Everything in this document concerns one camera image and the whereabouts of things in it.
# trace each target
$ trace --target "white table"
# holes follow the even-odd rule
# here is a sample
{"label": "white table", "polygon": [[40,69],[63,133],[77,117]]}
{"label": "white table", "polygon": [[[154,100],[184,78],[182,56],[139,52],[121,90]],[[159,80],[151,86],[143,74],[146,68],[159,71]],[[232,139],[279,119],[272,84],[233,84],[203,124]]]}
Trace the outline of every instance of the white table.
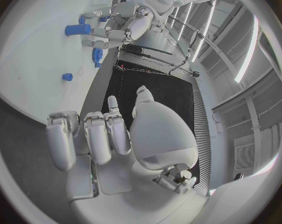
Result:
{"label": "white table", "polygon": [[[112,0],[17,0],[0,24],[0,97],[23,114],[46,123],[51,112],[80,113],[98,71],[92,48],[83,39],[67,37],[67,25],[78,24],[84,12],[111,6]],[[99,18],[87,20],[103,27]],[[73,80],[62,75],[72,73]]]}

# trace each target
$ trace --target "black mat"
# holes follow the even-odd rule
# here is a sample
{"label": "black mat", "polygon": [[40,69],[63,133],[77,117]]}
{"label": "black mat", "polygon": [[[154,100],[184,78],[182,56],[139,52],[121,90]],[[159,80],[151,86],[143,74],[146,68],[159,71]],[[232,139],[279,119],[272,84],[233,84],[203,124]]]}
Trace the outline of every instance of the black mat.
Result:
{"label": "black mat", "polygon": [[[143,66],[119,61],[118,65],[130,69],[148,69]],[[163,76],[136,71],[113,70],[105,98],[102,113],[108,112],[107,98],[115,96],[127,129],[133,122],[132,110],[136,101],[136,91],[142,85],[152,93],[154,100],[174,110],[190,127],[194,133],[194,106],[192,84],[174,76]],[[198,162],[191,169],[192,175],[199,183]]]}

